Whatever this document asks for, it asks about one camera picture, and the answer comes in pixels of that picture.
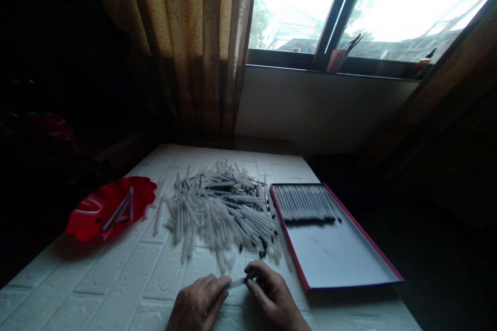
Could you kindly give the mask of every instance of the hand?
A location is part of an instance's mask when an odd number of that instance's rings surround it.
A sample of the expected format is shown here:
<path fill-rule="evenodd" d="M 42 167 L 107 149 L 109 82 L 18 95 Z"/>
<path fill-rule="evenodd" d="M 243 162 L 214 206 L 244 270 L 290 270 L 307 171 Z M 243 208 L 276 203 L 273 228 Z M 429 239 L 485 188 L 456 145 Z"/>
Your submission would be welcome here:
<path fill-rule="evenodd" d="M 278 328 L 287 331 L 311 331 L 279 273 L 263 261 L 252 261 L 245 268 L 245 272 L 249 277 L 256 278 L 255 281 L 247 281 L 248 290 Z"/>
<path fill-rule="evenodd" d="M 228 291 L 231 278 L 210 274 L 183 288 L 174 302 L 166 331 L 207 331 L 212 329 Z"/>

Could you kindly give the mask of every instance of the beige curtain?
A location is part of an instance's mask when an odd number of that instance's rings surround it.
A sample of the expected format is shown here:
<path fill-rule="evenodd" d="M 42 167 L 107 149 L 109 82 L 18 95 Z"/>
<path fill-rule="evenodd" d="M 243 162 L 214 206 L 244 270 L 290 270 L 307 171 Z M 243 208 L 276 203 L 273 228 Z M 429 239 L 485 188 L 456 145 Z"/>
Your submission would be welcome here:
<path fill-rule="evenodd" d="M 132 58 L 155 61 L 163 102 L 191 140 L 229 147 L 253 0 L 102 0 L 133 40 Z"/>

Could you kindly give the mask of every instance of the pen holder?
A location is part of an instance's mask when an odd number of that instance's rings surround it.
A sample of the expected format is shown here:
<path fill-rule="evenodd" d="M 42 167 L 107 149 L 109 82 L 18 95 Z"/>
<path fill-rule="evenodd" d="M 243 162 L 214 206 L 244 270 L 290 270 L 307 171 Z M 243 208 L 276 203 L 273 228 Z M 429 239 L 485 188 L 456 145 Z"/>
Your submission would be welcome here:
<path fill-rule="evenodd" d="M 342 64 L 347 59 L 349 51 L 346 49 L 334 49 L 331 52 L 330 62 L 326 72 L 338 72 Z"/>

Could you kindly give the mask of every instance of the white table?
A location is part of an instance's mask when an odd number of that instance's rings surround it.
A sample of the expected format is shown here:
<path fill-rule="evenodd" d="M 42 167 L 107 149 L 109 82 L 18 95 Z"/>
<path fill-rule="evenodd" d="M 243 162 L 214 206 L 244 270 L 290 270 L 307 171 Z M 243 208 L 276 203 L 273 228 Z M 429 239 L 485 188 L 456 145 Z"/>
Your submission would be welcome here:
<path fill-rule="evenodd" d="M 270 183 L 319 182 L 301 157 L 173 144 L 158 146 L 127 176 L 165 178 L 172 185 L 189 164 L 211 167 L 227 158 L 250 175 L 267 174 Z M 164 208 L 163 222 L 168 214 Z M 153 237 L 153 222 L 151 215 L 104 243 L 78 244 L 62 234 L 1 290 L 0 329 L 164 330 L 178 291 L 201 276 L 220 273 L 215 256 L 200 241 L 192 259 L 181 265 L 181 246 L 173 246 L 165 228 Z M 232 278 L 242 277 L 245 265 L 256 259 L 244 250 Z M 270 266 L 283 275 L 313 330 L 420 330 L 390 286 L 305 293 L 284 259 Z M 272 327 L 247 289 L 239 287 L 226 299 L 215 329 Z"/>

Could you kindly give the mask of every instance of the white wall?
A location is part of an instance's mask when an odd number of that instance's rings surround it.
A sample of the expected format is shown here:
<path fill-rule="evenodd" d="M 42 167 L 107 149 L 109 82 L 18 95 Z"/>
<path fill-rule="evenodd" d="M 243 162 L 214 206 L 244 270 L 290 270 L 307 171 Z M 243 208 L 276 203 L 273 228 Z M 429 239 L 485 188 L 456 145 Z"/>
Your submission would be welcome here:
<path fill-rule="evenodd" d="M 235 135 L 354 153 L 418 83 L 247 66 Z"/>

